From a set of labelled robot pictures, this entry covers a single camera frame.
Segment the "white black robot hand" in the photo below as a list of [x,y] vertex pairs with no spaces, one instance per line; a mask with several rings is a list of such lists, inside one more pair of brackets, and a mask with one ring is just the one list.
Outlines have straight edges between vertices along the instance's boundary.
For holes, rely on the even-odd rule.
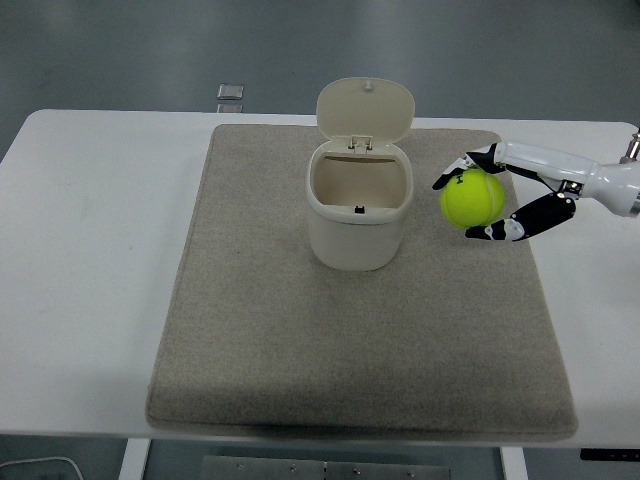
[[508,218],[465,231],[468,238],[521,241],[573,218],[581,198],[598,201],[620,217],[639,215],[639,162],[603,165],[546,147],[499,142],[469,151],[447,167],[433,184],[443,189],[468,170],[487,174],[509,171],[538,181],[550,192],[520,207]]

